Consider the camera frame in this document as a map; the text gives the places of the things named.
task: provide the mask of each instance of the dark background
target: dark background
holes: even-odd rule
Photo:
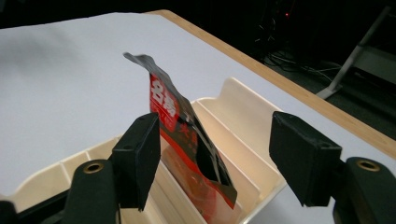
[[[342,63],[383,7],[367,0],[7,0],[0,28],[96,16],[169,9],[259,59],[288,48],[310,63]],[[389,25],[377,42],[395,39]]]

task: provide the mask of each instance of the white table surface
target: white table surface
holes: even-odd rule
[[[187,99],[217,96],[236,77],[343,147],[342,160],[396,161],[167,19],[103,16],[0,30],[0,194],[33,173],[124,133],[149,112],[149,74],[122,53],[147,54]],[[251,223],[333,223],[285,187]]]

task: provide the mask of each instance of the wooden table edge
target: wooden table edge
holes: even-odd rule
[[[280,74],[278,74],[271,68],[250,58],[245,53],[239,51],[238,49],[235,49],[234,47],[216,38],[210,33],[204,31],[200,27],[181,18],[176,13],[166,9],[150,11],[147,13],[161,15],[165,17],[166,19],[175,23],[176,25],[183,28],[192,35],[195,35],[196,37],[204,40],[207,44],[227,54],[229,57],[241,63],[252,72],[256,73],[257,75],[265,78],[272,84],[276,85],[281,90],[287,92],[288,94],[292,95],[299,101],[310,106],[311,108],[319,112],[327,119],[332,120],[339,126],[355,134],[356,136],[358,136],[359,138],[361,138],[371,146],[376,147],[378,150],[382,151],[383,153],[387,154],[393,159],[396,159],[395,140],[380,133],[379,131],[375,130],[374,128],[370,127],[364,122],[348,115],[348,113],[344,112],[343,110],[337,108],[334,105],[331,105],[325,100],[317,97],[312,92],[307,91],[306,89],[293,83],[287,78],[282,77]]]

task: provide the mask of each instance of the snack bag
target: snack bag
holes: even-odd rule
[[[149,72],[149,107],[160,116],[160,132],[169,147],[162,161],[208,223],[229,223],[236,189],[218,150],[205,133],[190,101],[148,55],[124,53]]]

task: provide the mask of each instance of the table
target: table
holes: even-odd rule
[[[394,140],[160,10],[0,30],[0,194],[149,112],[148,74],[125,51],[152,56],[190,100],[216,96],[225,78],[236,77],[342,146],[343,160],[367,157],[396,173]],[[331,210],[302,208],[285,188],[251,222],[332,223]]]

